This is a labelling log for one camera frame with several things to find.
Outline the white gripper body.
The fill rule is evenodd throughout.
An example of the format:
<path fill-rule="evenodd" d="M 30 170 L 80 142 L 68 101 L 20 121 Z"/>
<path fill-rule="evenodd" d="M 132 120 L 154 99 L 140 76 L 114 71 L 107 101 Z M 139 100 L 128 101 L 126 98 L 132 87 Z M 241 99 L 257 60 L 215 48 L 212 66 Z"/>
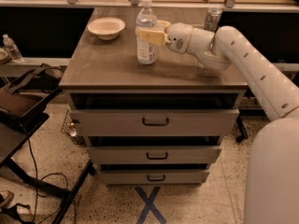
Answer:
<path fill-rule="evenodd" d="M 187 51 L 193 27 L 185 23 L 174 23 L 166 29 L 168 41 L 166 46 L 176 53 L 184 54 Z"/>

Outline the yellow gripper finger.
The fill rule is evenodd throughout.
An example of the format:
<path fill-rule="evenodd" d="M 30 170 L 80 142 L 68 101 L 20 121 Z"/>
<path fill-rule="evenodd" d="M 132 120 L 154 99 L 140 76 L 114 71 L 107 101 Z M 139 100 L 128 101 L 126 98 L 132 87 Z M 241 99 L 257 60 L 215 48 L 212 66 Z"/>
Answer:
<path fill-rule="evenodd" d="M 171 23 L 170 23 L 169 21 L 161 21 L 161 20 L 157 20 L 157 26 L 158 26 L 159 28 L 167 29 L 170 25 L 171 25 Z"/>
<path fill-rule="evenodd" d="M 170 39 L 164 31 L 137 28 L 136 36 L 155 46 L 163 46 L 166 43 L 170 43 Z"/>

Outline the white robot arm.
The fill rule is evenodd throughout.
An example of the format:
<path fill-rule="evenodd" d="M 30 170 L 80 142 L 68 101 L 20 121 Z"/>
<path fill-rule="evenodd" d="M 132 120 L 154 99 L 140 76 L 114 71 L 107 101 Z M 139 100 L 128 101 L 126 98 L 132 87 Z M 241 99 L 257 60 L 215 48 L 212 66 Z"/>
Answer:
<path fill-rule="evenodd" d="M 251 145 L 243 224 L 299 224 L 299 88 L 231 26 L 213 33 L 159 21 L 135 34 L 206 67 L 238 69 L 270 120 Z"/>

